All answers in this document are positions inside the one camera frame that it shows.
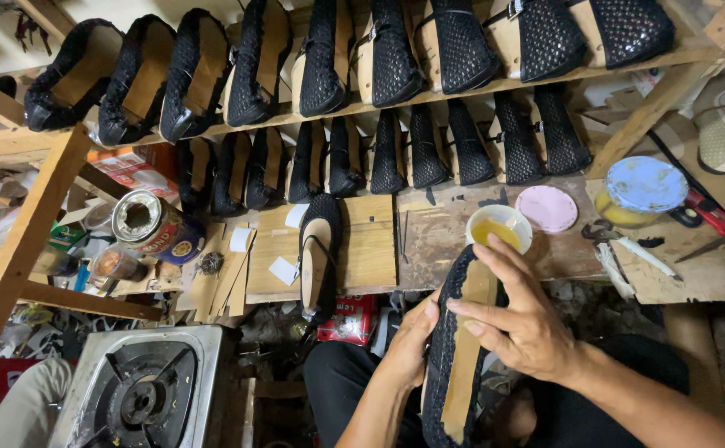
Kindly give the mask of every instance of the person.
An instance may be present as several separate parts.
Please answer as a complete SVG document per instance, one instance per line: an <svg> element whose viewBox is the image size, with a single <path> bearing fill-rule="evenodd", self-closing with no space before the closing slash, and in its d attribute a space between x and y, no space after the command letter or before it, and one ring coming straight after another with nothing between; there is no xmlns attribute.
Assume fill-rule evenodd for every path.
<svg viewBox="0 0 725 448"><path fill-rule="evenodd" d="M529 437L532 447L725 446L725 423L684 394L688 373L672 348L635 335L599 346L576 341L522 256L493 234L488 242L492 249L476 244L473 251L503 282L509 305L449 300L447 307L472 318L465 327L482 347L531 377L534 412L494 428L507 435L498 443ZM304 379L322 446L426 445L420 386L439 295L405 315L381 360L347 343L313 349Z"/></svg>

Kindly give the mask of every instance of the black pants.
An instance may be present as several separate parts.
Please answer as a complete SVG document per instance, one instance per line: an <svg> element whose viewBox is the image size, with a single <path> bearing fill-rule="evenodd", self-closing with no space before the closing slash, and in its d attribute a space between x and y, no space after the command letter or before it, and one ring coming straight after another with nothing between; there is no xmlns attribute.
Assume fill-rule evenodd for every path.
<svg viewBox="0 0 725 448"><path fill-rule="evenodd" d="M598 345L636 372L688 393L688 369L671 347L637 335L617 336ZM325 448L335 446L340 439L379 361L366 349L343 342L321 343L308 356L304 363L304 381ZM527 387L534 395L537 413L537 426L528 446L642 446L607 413L577 392L533 379L527 382ZM426 446L420 404L418 388L409 396L398 432L398 446Z"/></svg>

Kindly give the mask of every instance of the box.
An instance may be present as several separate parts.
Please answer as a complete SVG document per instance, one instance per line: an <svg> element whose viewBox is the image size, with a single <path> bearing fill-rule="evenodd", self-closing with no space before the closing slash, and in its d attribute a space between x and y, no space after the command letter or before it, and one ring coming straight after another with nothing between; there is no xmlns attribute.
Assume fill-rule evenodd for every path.
<svg viewBox="0 0 725 448"><path fill-rule="evenodd" d="M169 201L178 196L178 153L168 143L91 151L86 160L131 190L149 190Z"/></svg>

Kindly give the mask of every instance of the white paper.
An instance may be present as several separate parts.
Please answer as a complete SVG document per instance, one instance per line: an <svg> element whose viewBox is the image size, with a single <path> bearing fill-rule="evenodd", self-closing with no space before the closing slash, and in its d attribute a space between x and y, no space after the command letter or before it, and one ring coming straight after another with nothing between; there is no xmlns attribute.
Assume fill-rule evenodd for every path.
<svg viewBox="0 0 725 448"><path fill-rule="evenodd" d="M282 257L279 257L276 261L274 261L268 267L268 270L271 271L272 274L276 275L279 280L283 280L288 286L293 285L293 281L297 279L297 275L299 274L297 267L288 263L288 261Z"/></svg>
<svg viewBox="0 0 725 448"><path fill-rule="evenodd" d="M250 233L252 233L252 229L236 227L233 230L233 236L229 239L229 251L246 252L246 240L249 238Z"/></svg>
<svg viewBox="0 0 725 448"><path fill-rule="evenodd" d="M302 222L302 217L304 216L304 212L306 212L309 208L310 204L297 204L291 208L291 211L288 212L288 216L285 217L285 225L288 227L293 227L294 229L299 228L299 224Z"/></svg>

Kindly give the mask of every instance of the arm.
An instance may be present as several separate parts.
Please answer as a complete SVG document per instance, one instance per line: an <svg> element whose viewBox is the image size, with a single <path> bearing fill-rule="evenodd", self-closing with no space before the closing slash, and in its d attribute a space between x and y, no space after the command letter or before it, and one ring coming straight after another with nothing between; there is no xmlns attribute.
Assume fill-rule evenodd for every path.
<svg viewBox="0 0 725 448"><path fill-rule="evenodd" d="M337 448L395 446L409 392L423 383L423 350L440 319L439 294L438 289L404 316Z"/></svg>
<svg viewBox="0 0 725 448"><path fill-rule="evenodd" d="M449 300L448 308L473 317L465 326L507 366L572 389L594 402L647 446L725 446L725 423L686 396L576 341L556 316L526 261L489 235L474 252L503 281L506 309Z"/></svg>

